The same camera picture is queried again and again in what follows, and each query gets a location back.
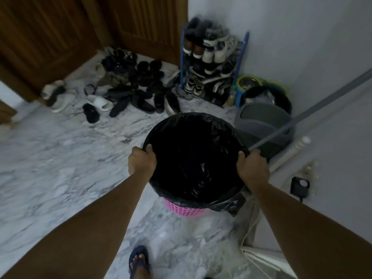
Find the black garbage bag liner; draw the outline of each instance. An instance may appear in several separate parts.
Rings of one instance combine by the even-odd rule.
[[[155,192],[177,206],[226,210],[235,216],[245,202],[236,162],[248,149],[235,129],[206,113],[171,116],[157,124],[152,144],[157,166],[150,179]]]

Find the person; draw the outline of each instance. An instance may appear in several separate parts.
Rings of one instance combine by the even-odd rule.
[[[257,198],[298,278],[371,278],[369,242],[270,185],[259,150],[237,155],[237,172]],[[152,146],[146,151],[134,147],[126,180],[51,231],[2,278],[103,278],[155,168]],[[134,249],[131,278],[149,279],[148,262],[145,247]]]

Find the pink plastic laundry basket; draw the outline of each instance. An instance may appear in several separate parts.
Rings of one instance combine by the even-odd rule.
[[[176,206],[170,201],[167,201],[165,198],[163,198],[163,201],[165,202],[167,207],[170,208],[171,211],[174,211],[175,213],[181,216],[197,216],[197,215],[201,215],[206,210],[206,209],[182,208],[180,206]]]

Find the electrical outlet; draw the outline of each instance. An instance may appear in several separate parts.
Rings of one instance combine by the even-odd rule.
[[[293,173],[291,176],[289,176],[286,181],[283,183],[283,186],[281,189],[288,193],[291,191],[291,181],[293,177],[299,177],[306,180],[309,180],[310,182],[310,188],[309,188],[309,196],[312,197],[316,193],[317,189],[317,167],[318,167],[318,161],[310,161],[307,164],[305,164],[299,171]]]

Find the person's right hand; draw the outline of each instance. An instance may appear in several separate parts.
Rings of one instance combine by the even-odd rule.
[[[152,145],[146,146],[146,151],[133,147],[132,153],[128,158],[128,172],[130,175],[136,172],[148,175],[150,179],[156,168],[156,156],[152,150]]]
[[[236,169],[240,178],[250,188],[254,184],[267,183],[270,177],[269,165],[266,159],[260,156],[260,150],[252,151],[245,157],[243,151],[239,151]]]

